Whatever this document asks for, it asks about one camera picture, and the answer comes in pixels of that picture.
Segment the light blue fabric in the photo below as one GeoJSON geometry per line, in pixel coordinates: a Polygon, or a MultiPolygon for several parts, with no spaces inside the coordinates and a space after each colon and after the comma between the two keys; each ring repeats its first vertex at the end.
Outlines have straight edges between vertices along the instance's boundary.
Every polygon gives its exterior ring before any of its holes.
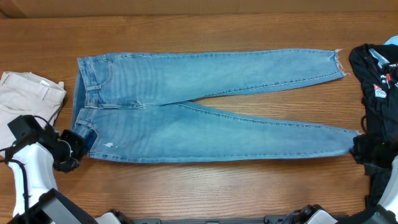
{"type": "Polygon", "coordinates": [[[343,78],[334,51],[118,53],[79,58],[78,64],[73,130],[93,158],[158,163],[339,156],[358,135],[189,101],[343,78]]]}
{"type": "Polygon", "coordinates": [[[389,44],[394,44],[398,46],[398,35],[395,37],[391,37],[389,40],[387,40],[386,43],[384,43],[384,45],[389,45],[389,44]]]}

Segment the white stain on jeans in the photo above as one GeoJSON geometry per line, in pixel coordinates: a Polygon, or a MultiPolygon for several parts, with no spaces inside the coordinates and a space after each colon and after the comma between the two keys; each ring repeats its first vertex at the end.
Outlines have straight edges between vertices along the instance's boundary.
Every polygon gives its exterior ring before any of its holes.
{"type": "Polygon", "coordinates": [[[113,147],[113,142],[108,142],[106,144],[103,144],[106,147],[113,147]]]}

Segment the white garment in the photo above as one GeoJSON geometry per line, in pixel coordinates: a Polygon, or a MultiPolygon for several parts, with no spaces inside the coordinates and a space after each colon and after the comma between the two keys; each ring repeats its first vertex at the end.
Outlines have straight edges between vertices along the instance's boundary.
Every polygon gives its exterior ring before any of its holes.
{"type": "Polygon", "coordinates": [[[398,35],[395,37],[391,37],[389,40],[387,40],[386,43],[384,43],[384,45],[388,45],[388,44],[394,44],[398,46],[398,35]]]}
{"type": "MultiPolygon", "coordinates": [[[[19,115],[37,115],[51,125],[57,118],[66,95],[64,84],[56,84],[31,72],[4,72],[0,80],[0,149],[16,140],[8,123],[19,115]]],[[[36,119],[41,127],[45,122],[36,119]]]]}

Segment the blue cloth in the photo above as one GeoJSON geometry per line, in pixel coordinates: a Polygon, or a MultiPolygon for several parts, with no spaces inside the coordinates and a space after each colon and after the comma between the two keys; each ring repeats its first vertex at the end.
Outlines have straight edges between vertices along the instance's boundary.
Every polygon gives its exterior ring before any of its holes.
{"type": "Polygon", "coordinates": [[[189,101],[343,78],[335,51],[118,53],[79,58],[78,65],[73,130],[93,158],[158,163],[339,156],[358,135],[189,101]]]}
{"type": "Polygon", "coordinates": [[[394,44],[398,46],[398,35],[395,37],[391,37],[389,40],[387,40],[386,43],[384,43],[384,45],[389,45],[389,44],[394,44]]]}

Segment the wooden table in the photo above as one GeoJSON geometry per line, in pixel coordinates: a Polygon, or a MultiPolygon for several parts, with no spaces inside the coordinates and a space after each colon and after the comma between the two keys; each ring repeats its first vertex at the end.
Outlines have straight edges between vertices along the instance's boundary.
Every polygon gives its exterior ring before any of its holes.
{"type": "MultiPolygon", "coordinates": [[[[283,48],[343,49],[382,44],[398,34],[395,12],[286,13],[226,16],[1,19],[0,72],[33,72],[68,92],[56,122],[67,129],[77,57],[108,52],[206,52],[283,48]]],[[[321,85],[250,96],[199,100],[237,113],[359,130],[364,115],[354,75],[321,85]]],[[[131,218],[233,218],[286,214],[319,203],[335,214],[364,209],[369,179],[350,155],[300,161],[123,164],[84,158],[55,173],[59,190],[97,217],[111,208],[131,218]]],[[[0,166],[0,222],[14,208],[14,178],[0,166]]]]}

